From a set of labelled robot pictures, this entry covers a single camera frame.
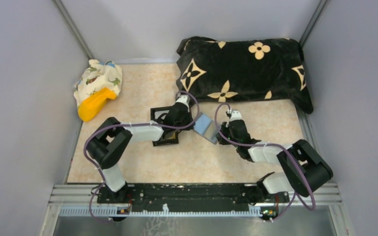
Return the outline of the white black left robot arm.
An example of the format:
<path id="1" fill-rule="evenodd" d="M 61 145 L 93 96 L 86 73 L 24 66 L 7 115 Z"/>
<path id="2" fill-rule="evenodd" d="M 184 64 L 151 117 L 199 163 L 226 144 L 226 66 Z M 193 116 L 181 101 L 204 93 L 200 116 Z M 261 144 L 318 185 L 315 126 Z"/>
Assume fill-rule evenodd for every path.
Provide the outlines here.
<path id="1" fill-rule="evenodd" d="M 193 129 L 188 102 L 177 100 L 159 110 L 160 115 L 144 124 L 121 123 L 110 117 L 86 140 L 83 153 L 102 177 L 101 189 L 107 194 L 103 200 L 120 204 L 128 197 L 127 182 L 118 162 L 129 144 L 148 141 L 154 146 L 176 144 L 182 130 Z"/>

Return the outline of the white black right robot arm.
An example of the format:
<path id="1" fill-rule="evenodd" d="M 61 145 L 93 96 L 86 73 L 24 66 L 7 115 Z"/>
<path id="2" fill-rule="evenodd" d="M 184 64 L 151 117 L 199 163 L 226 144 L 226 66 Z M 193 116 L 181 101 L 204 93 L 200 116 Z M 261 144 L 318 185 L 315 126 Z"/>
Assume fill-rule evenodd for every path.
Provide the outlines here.
<path id="1" fill-rule="evenodd" d="M 333 171 L 311 144 L 300 139 L 290 145 L 279 145 L 253 139 L 245 122 L 223 122 L 217 139 L 221 145 L 233 145 L 244 160 L 279 165 L 282 172 L 268 173 L 258 182 L 258 198 L 271 202 L 278 193 L 293 191 L 302 197 L 322 187 L 333 177 Z"/>

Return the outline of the black compartment tray box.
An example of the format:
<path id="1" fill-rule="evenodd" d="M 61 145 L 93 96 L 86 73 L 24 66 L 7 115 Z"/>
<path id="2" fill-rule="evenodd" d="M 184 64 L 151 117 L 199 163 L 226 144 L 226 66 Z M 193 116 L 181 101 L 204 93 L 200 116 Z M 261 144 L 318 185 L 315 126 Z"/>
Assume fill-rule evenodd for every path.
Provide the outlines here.
<path id="1" fill-rule="evenodd" d="M 161 123 L 164 117 L 169 113 L 171 106 L 167 107 L 156 107 L 150 109 L 151 120 Z M 171 129 L 164 129 L 162 127 L 163 134 L 157 141 L 152 141 L 154 147 L 166 146 L 166 145 L 177 145 L 179 143 L 179 132 Z"/>

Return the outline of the grey card holder wallet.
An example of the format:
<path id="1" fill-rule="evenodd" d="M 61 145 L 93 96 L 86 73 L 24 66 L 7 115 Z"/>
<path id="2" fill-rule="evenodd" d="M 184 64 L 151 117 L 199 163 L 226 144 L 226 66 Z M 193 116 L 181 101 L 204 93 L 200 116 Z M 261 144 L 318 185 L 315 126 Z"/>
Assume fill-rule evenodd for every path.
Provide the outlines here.
<path id="1" fill-rule="evenodd" d="M 207 141 L 216 145 L 218 143 L 218 130 L 216 128 L 215 122 L 206 114 L 201 113 L 199 118 L 195 121 L 193 127 L 194 131 L 205 138 Z"/>

